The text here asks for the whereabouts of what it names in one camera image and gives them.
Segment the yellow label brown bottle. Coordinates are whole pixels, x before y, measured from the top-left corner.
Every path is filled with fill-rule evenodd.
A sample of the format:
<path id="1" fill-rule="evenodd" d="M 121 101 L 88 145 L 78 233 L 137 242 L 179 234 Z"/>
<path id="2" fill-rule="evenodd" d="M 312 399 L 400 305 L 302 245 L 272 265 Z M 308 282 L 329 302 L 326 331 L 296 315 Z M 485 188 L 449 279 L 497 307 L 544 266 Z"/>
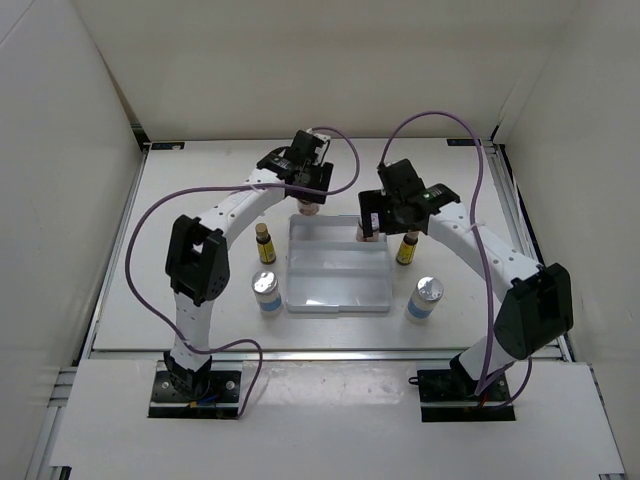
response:
<path id="1" fill-rule="evenodd" d="M 276 261 L 276 252 L 267 225 L 256 224 L 255 235 L 260 262 L 266 265 L 273 264 Z"/>

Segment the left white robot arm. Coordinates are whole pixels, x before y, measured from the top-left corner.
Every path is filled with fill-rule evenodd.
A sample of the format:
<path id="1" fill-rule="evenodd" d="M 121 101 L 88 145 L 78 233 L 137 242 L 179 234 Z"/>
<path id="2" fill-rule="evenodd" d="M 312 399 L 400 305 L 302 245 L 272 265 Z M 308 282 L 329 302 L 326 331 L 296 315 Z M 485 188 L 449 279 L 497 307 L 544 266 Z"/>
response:
<path id="1" fill-rule="evenodd" d="M 333 170 L 324 161 L 328 135 L 300 130 L 292 143 L 268 153 L 241 184 L 210 210 L 175 220 L 165 271 L 179 330 L 164 355 L 174 388 L 188 400 L 210 386 L 209 330 L 214 301 L 230 280 L 228 250 L 261 214 L 288 196 L 323 203 Z"/>

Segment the white-lid red label jar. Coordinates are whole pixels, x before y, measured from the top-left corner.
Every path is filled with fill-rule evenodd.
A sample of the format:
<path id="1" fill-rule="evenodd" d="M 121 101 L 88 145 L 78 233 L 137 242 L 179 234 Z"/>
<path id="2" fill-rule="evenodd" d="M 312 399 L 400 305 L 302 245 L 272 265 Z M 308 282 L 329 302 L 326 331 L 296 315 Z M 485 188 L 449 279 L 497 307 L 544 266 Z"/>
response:
<path id="1" fill-rule="evenodd" d="M 314 216 L 319 213 L 320 205 L 314 202 L 298 200 L 298 212 L 304 216 Z"/>

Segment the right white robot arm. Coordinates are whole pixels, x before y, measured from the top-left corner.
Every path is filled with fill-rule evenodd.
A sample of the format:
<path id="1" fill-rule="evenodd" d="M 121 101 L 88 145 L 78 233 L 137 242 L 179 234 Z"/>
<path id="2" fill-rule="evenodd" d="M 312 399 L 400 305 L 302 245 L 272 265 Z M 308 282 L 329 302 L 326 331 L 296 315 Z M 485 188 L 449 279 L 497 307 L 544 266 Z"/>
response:
<path id="1" fill-rule="evenodd" d="M 363 231 L 373 217 L 386 235 L 422 232 L 455 253 L 485 282 L 488 327 L 450 362 L 449 387 L 470 400 L 513 363 L 528 359 L 574 326 L 571 279 L 558 263 L 543 266 L 510 247 L 449 187 L 428 187 L 407 159 L 379 165 L 381 189 L 358 195 Z"/>

